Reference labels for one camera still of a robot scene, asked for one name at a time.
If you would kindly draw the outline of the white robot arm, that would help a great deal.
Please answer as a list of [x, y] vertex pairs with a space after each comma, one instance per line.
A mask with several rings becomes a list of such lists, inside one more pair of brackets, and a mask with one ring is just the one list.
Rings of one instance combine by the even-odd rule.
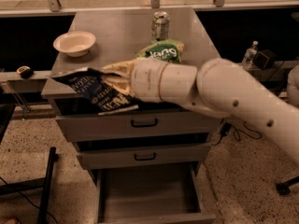
[[105, 81], [147, 103], [167, 102], [213, 118], [238, 117], [299, 163], [299, 110], [276, 97], [239, 65], [212, 59], [196, 67], [153, 58], [109, 64]]

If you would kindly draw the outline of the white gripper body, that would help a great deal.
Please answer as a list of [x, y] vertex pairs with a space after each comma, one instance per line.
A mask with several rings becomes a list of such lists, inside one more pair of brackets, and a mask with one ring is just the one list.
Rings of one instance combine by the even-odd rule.
[[198, 96], [197, 72], [195, 66], [140, 58], [135, 60], [130, 86], [134, 96], [143, 102], [190, 105]]

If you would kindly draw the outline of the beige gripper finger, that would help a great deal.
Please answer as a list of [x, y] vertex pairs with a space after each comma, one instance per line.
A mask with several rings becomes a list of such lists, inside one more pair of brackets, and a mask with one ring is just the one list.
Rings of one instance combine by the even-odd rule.
[[124, 95], [135, 97], [135, 93], [131, 88], [131, 81], [128, 77], [112, 77], [110, 79], [112, 86]]
[[135, 66], [135, 60], [123, 61], [118, 63], [108, 64], [101, 68], [104, 74], [114, 74], [121, 77], [129, 77]]

